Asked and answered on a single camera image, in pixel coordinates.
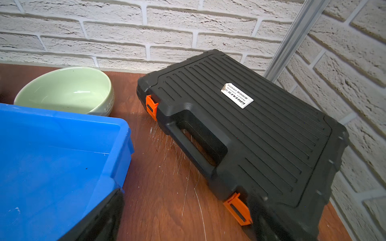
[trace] bowl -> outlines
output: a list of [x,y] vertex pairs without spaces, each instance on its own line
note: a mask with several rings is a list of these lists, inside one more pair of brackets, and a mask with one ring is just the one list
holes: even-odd
[[19,91],[14,104],[108,116],[114,98],[111,81],[105,73],[89,67],[68,67],[32,80]]

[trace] white label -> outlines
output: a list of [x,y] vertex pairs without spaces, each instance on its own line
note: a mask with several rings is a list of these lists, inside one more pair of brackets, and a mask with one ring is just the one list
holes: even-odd
[[253,101],[253,99],[247,96],[246,93],[239,90],[236,86],[231,83],[226,83],[224,87],[221,89],[221,92],[226,95],[229,99],[233,100],[239,107],[244,109],[249,103]]

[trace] blue tray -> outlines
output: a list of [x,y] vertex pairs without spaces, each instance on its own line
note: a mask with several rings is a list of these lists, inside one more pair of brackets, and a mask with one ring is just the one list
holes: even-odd
[[122,119],[0,104],[0,240],[57,240],[122,188],[133,152]]

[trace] metal frame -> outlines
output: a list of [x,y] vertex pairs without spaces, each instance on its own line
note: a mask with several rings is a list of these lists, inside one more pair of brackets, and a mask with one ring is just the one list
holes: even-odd
[[277,80],[329,1],[330,0],[306,0],[288,30],[287,35],[281,42],[279,49],[271,59],[267,70],[264,72],[266,79],[271,82]]

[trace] toolbox latch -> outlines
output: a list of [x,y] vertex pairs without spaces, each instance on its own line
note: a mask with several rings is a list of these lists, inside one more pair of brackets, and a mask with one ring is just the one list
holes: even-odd
[[157,107],[159,103],[154,103],[151,99],[151,95],[146,96],[146,110],[153,117],[155,121],[157,121]]
[[235,217],[241,226],[252,223],[251,214],[247,205],[239,199],[240,193],[234,193],[228,200],[224,202],[224,206]]

